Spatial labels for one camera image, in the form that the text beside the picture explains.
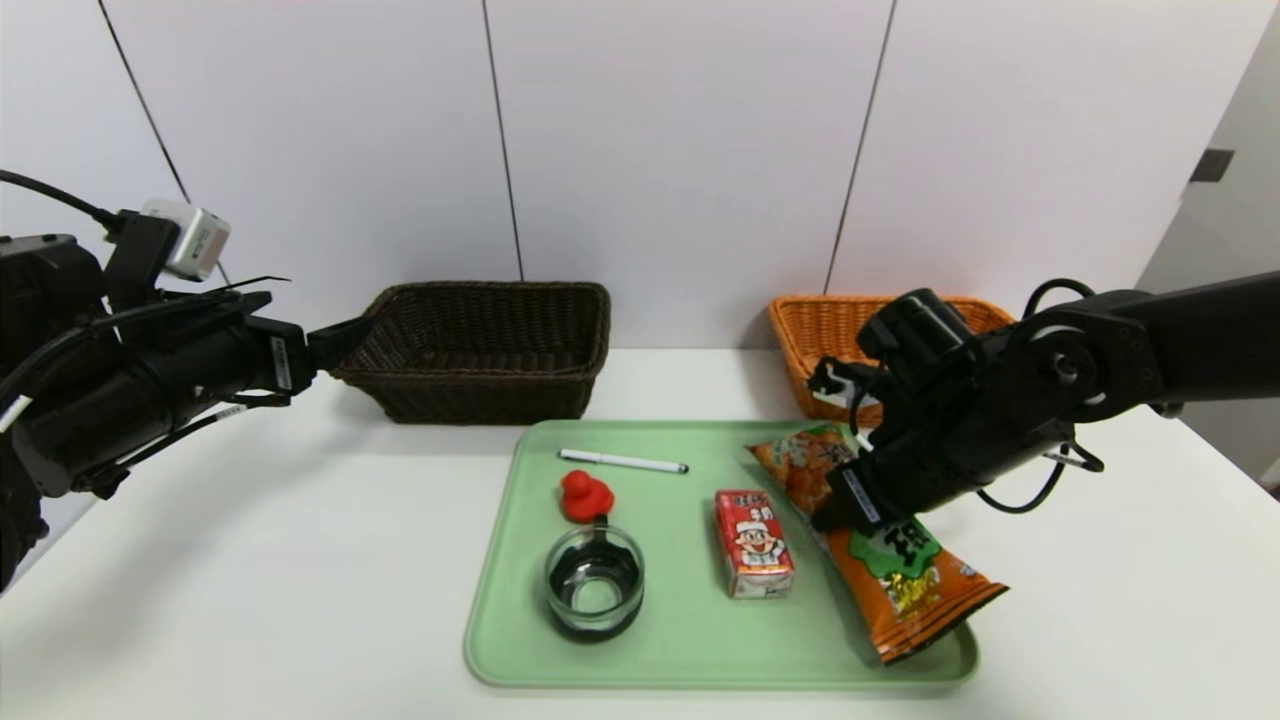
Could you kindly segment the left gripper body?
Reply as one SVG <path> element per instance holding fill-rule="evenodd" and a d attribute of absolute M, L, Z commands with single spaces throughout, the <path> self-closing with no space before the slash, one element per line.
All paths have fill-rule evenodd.
<path fill-rule="evenodd" d="M 315 373 L 302 328 L 264 316 L 238 316 L 182 345 L 170 360 L 175 386 L 206 404 L 288 404 Z"/>

